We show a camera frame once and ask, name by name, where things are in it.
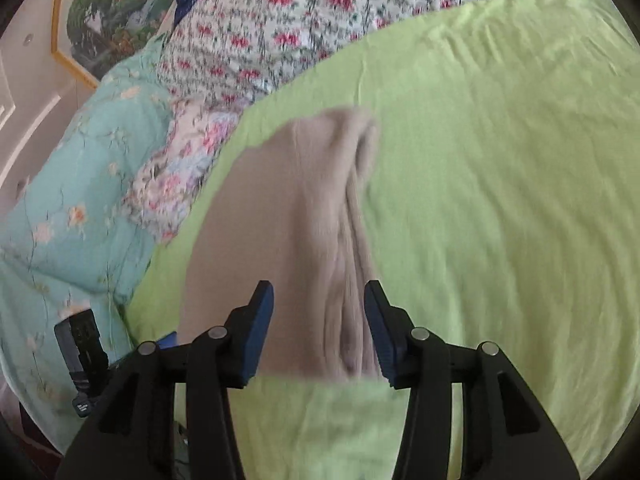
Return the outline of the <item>beige knit sweater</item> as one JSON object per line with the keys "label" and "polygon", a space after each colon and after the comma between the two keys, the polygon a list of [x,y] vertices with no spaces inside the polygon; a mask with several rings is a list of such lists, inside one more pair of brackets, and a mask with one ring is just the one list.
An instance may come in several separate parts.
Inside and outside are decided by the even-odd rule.
{"label": "beige knit sweater", "polygon": [[193,246],[180,342],[224,322],[267,281],[274,308],[262,372],[331,382],[378,376],[363,307],[376,272],[360,197],[379,136],[366,110],[332,108],[239,154]]}

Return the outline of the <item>teal floral pillow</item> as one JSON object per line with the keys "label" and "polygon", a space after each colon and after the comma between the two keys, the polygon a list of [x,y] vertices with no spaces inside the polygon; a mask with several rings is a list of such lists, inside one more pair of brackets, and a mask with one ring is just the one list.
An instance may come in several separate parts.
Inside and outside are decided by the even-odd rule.
{"label": "teal floral pillow", "polygon": [[1,223],[2,375],[59,451],[81,421],[55,325],[88,309],[111,360],[131,349],[124,312],[155,243],[122,199],[168,130],[163,46],[152,39],[104,76]]}

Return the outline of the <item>pastel floral cloth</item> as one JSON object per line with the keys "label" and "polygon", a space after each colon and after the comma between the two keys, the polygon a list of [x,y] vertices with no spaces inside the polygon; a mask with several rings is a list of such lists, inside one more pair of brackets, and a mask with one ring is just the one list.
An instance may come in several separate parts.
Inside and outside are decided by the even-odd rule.
{"label": "pastel floral cloth", "polygon": [[122,211],[164,244],[178,233],[239,125],[242,110],[212,107],[199,96],[172,104],[166,142],[138,170]]}

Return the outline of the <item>green bed sheet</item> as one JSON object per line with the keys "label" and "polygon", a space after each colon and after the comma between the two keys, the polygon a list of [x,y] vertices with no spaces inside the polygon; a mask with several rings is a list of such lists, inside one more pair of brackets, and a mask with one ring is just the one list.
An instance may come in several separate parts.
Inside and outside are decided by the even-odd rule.
{"label": "green bed sheet", "polygon": [[176,329],[232,162],[294,117],[381,125],[362,211],[386,295],[454,344],[495,341],[583,477],[639,405],[639,46],[612,0],[485,0],[365,36],[243,115],[126,309]]}

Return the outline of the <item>white red floral quilt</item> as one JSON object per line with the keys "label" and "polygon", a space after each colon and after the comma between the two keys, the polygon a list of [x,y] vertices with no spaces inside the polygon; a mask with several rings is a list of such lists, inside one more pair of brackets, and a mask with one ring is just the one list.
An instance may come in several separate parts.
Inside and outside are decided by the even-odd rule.
{"label": "white red floral quilt", "polygon": [[157,73],[177,98],[244,107],[391,24],[477,0],[186,0]]}

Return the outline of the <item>gold framed painting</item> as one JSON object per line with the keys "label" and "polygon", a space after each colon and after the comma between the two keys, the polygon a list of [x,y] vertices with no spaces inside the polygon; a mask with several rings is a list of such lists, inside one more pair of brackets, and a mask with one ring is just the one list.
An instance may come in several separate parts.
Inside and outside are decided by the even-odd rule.
{"label": "gold framed painting", "polygon": [[172,12],[174,0],[53,0],[51,53],[94,88],[170,26]]}

